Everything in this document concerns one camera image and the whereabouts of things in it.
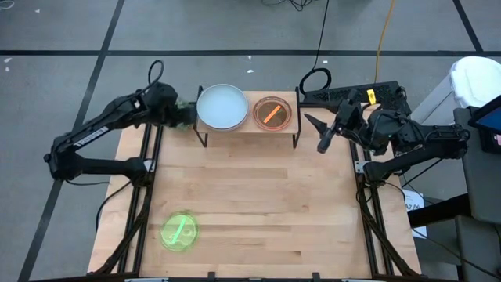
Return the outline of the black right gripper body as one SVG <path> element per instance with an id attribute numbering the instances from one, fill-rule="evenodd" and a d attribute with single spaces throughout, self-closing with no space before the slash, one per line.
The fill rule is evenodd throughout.
<path id="1" fill-rule="evenodd" d="M 360 91 L 351 89 L 346 98 L 341 99 L 335 109 L 336 117 L 333 123 L 333 132 L 336 135 L 349 139 L 361 147 L 382 147 L 382 110 L 377 107 L 365 119 L 364 111 L 371 107 L 363 106 L 359 101 Z"/>

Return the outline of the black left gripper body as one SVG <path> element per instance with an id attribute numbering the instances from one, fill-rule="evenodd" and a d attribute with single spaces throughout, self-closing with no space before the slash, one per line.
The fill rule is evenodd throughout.
<path id="1" fill-rule="evenodd" d="M 145 94 L 146 121 L 155 125 L 177 126 L 183 122 L 177 105 L 178 93 L 162 82 L 155 83 Z"/>

